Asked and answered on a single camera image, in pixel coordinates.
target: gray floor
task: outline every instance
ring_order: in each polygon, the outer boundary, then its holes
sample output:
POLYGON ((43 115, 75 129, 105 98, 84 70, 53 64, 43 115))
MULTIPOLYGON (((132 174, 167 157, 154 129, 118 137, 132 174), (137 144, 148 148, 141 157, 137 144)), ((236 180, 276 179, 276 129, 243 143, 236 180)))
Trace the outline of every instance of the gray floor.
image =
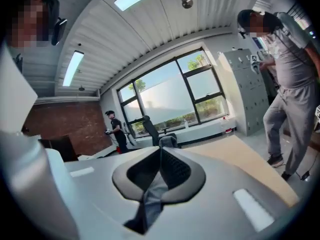
MULTIPOLYGON (((256 133, 254 133, 251 136, 244 136, 243 134, 241 134, 239 132, 235 132, 235 135, 237 137, 239 137, 243 142, 245 142, 249 147, 251 147, 254 151, 256 151, 260 156, 262 156, 263 159, 268 160, 269 154, 268 154, 268 150, 267 150, 267 140, 266 140, 266 134, 265 134, 264 129, 257 131, 256 133)), ((190 145, 185 145, 182 148, 185 149, 185 148, 189 148, 189 147, 199 146, 199 145, 202 145, 205 143, 217 141, 221 138, 224 138, 224 137, 217 137, 217 138, 213 138, 210 140, 201 141, 201 142, 197 142, 197 143, 190 144, 190 145)), ((290 150, 292 148, 290 141, 291 140, 290 140, 289 136, 286 136, 283 134, 280 137, 284 163, 286 163, 288 156, 289 156, 289 153, 290 153, 290 150)), ((304 158, 303 158, 303 160, 297 170, 297 173, 300 176, 302 176, 307 170, 310 169, 317 154, 318 154, 318 152, 316 150, 314 150, 311 147, 308 147, 307 152, 306 152, 306 154, 305 154, 305 156, 304 156, 304 158)), ((315 160, 315 163, 314 163, 312 169, 310 170, 311 177, 312 177, 312 175, 314 175, 314 173, 317 170, 319 170, 319 168, 320 168, 320 155, 315 160)), ((285 170, 285 166, 278 167, 275 170, 279 174, 282 174, 282 172, 285 170)), ((299 197, 302 197, 303 194, 308 189, 308 187, 310 186, 310 182, 300 180, 299 176, 297 174, 294 174, 291 176, 291 178, 288 180, 288 184, 292 187, 292 189, 296 192, 296 194, 299 197)))

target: black sneaker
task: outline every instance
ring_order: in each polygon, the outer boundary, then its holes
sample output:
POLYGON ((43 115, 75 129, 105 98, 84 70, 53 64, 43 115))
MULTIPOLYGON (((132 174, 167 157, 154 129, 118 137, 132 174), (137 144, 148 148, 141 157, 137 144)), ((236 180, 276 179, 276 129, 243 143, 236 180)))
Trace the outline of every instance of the black sneaker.
POLYGON ((284 159, 283 159, 282 155, 279 155, 277 157, 270 156, 267 163, 269 165, 271 165, 273 168, 277 168, 277 167, 282 166, 284 164, 284 159))
POLYGON ((286 172, 284 171, 284 172, 282 173, 281 177, 282 177, 285 181, 287 181, 287 180, 291 177, 291 174, 288 174, 288 173, 286 173, 286 172))

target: brick wall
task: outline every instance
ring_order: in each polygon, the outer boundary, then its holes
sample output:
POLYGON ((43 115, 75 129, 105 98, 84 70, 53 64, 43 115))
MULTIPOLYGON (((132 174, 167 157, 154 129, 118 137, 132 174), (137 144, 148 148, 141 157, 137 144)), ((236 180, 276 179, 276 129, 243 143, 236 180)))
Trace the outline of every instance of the brick wall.
POLYGON ((53 103, 33 106, 25 126, 29 136, 51 140, 69 135, 77 155, 94 155, 112 145, 98 102, 53 103))

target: black office chair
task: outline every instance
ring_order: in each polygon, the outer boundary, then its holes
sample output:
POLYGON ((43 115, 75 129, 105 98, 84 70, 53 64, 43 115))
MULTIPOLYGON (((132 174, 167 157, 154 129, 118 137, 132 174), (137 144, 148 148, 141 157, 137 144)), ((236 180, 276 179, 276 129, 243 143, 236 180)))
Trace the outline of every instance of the black office chair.
MULTIPOLYGON (((156 127, 153 125, 153 123, 150 121, 150 117, 148 115, 144 115, 143 116, 143 127, 145 128, 145 130, 150 134, 150 136, 152 137, 152 145, 153 146, 159 146, 159 141, 160 139, 163 137, 159 137, 159 132, 157 131, 156 127)), ((167 134, 167 129, 169 129, 170 127, 161 129, 161 131, 164 132, 165 136, 172 136, 174 137, 176 140, 177 139, 177 135, 175 133, 169 133, 167 134)))

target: person in black outfit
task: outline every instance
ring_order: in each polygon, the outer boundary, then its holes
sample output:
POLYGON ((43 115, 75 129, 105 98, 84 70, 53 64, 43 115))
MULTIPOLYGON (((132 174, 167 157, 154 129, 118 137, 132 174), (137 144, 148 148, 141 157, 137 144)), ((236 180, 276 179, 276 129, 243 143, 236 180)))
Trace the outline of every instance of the person in black outfit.
POLYGON ((114 134, 116 141, 118 142, 121 153, 127 153, 129 150, 127 148, 127 138, 122 131, 121 121, 115 118, 115 112, 109 110, 105 112, 108 118, 111 120, 112 131, 110 134, 114 134))

